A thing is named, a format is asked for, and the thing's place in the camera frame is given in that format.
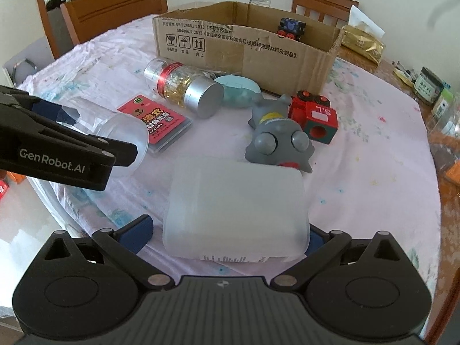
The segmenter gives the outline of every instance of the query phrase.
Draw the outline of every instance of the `wooden table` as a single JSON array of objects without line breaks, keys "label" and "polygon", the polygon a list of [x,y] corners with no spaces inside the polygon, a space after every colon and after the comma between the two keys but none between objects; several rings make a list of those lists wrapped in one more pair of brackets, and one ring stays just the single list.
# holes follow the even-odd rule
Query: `wooden table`
[{"label": "wooden table", "polygon": [[[419,101],[412,89],[394,74],[394,67],[389,62],[382,61],[379,65],[376,65],[343,46],[339,50],[338,57],[385,80],[411,98],[414,98],[417,102]],[[424,121],[427,122],[431,107],[421,101],[419,102],[419,107]],[[441,256],[438,283],[428,330],[433,325],[434,319],[438,316],[454,279],[455,272],[460,267],[460,189],[439,175],[438,185],[441,196]]]}]

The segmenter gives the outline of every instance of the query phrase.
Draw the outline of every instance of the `chair backrest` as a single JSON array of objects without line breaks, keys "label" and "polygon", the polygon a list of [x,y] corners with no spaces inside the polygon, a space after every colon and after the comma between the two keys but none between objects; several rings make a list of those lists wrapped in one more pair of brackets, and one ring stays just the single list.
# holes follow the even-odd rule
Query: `chair backrest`
[{"label": "chair backrest", "polygon": [[305,7],[304,16],[309,17],[312,10],[317,11],[319,22],[324,22],[325,16],[331,16],[332,26],[336,26],[339,19],[348,22],[352,5],[358,6],[359,2],[353,0],[292,0],[291,12],[295,13],[298,5]]},{"label": "chair backrest", "polygon": [[74,0],[61,10],[77,45],[132,20],[165,13],[168,6],[166,0]]}]

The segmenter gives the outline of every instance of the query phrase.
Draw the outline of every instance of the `white tissue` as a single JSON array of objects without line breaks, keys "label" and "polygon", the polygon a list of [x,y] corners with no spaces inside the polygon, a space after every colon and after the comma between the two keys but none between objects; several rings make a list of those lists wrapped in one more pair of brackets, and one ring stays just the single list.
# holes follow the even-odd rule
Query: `white tissue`
[{"label": "white tissue", "polygon": [[348,24],[374,36],[374,38],[378,40],[381,40],[382,36],[385,34],[385,31],[372,22],[372,20],[355,5],[353,5],[350,9],[350,19],[348,20]]}]

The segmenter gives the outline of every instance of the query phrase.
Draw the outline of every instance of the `fragile symbol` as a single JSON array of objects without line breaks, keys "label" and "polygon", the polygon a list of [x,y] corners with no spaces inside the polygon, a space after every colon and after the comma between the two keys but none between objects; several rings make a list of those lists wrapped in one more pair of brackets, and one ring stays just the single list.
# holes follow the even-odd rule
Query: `fragile symbol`
[{"label": "fragile symbol", "polygon": [[166,34],[166,45],[177,47],[177,36],[167,33]]},{"label": "fragile symbol", "polygon": [[192,38],[192,46],[194,50],[205,51],[205,42],[203,38]]},{"label": "fragile symbol", "polygon": [[179,47],[190,49],[190,36],[179,35]]},{"label": "fragile symbol", "polygon": [[221,280],[220,282],[217,283],[218,287],[221,287],[222,289],[228,287],[230,283],[227,280]]}]

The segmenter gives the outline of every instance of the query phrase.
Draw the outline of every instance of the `gray ridged surface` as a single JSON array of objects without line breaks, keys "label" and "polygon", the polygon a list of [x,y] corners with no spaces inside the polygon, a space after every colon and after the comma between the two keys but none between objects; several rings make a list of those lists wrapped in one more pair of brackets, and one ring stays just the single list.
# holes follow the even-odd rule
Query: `gray ridged surface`
[{"label": "gray ridged surface", "polygon": [[[401,342],[405,345],[423,344],[416,336]],[[355,343],[358,342],[339,337],[318,325],[298,296],[275,292],[260,277],[186,276],[173,290],[147,294],[137,312],[110,333],[72,342],[29,336],[18,345]]]}]

